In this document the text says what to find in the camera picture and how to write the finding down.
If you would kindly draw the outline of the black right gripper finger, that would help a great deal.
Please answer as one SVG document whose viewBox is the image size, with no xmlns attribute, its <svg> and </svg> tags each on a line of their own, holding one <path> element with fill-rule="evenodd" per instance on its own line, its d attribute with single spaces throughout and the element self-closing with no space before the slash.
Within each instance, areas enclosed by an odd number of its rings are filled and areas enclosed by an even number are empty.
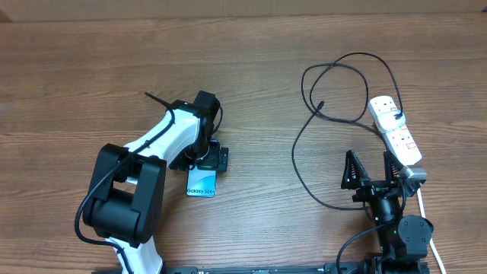
<svg viewBox="0 0 487 274">
<path fill-rule="evenodd" d="M 358 156 L 348 150 L 345 154 L 345 169 L 342 176 L 341 188 L 356 190 L 366 186 L 370 182 L 370 177 L 364 166 L 359 161 Z"/>
<path fill-rule="evenodd" d="M 385 179 L 388 181 L 399 180 L 399 172 L 404 165 L 397 159 L 392 151 L 384 152 L 384 173 Z"/>
</svg>

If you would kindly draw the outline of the blue Galaxy smartphone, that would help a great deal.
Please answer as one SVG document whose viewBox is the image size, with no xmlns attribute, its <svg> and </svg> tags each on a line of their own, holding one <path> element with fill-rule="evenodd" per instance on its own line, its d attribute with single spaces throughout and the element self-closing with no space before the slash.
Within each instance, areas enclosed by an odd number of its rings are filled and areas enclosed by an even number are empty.
<svg viewBox="0 0 487 274">
<path fill-rule="evenodd" d="M 187 196 L 212 198 L 216 194 L 217 172 L 194 167 L 188 173 Z"/>
</svg>

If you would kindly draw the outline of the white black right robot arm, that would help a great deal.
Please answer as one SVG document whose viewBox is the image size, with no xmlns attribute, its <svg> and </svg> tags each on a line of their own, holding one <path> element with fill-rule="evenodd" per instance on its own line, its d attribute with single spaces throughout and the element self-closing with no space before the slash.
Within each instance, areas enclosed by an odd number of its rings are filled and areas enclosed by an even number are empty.
<svg viewBox="0 0 487 274">
<path fill-rule="evenodd" d="M 374 227 L 355 235 L 339 250 L 335 262 L 337 273 L 428 273 L 428 245 L 434 231 L 433 224 L 419 215 L 405 215 L 408 198 L 413 197 L 427 179 L 419 165 L 402 164 L 390 151 L 384 152 L 384 180 L 372 180 L 351 150 L 345 155 L 345 169 L 341 187 L 354 190 L 354 202 L 370 209 Z M 348 245 L 376 233 L 380 252 L 369 253 L 363 260 L 341 263 Z"/>
</svg>

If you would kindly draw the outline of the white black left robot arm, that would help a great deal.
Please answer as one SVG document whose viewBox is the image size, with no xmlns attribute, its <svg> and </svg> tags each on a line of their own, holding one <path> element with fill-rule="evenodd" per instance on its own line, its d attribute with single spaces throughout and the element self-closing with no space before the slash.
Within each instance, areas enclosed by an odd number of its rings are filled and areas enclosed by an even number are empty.
<svg viewBox="0 0 487 274">
<path fill-rule="evenodd" d="M 187 173 L 186 194 L 212 198 L 218 175 L 228 169 L 228 148 L 214 139 L 223 118 L 215 94 L 193 102 L 160 102 L 164 118 L 142 137 L 99 151 L 86 197 L 75 214 L 77 237 L 114 249 L 117 273 L 164 273 L 155 246 L 168 170 Z"/>
</svg>

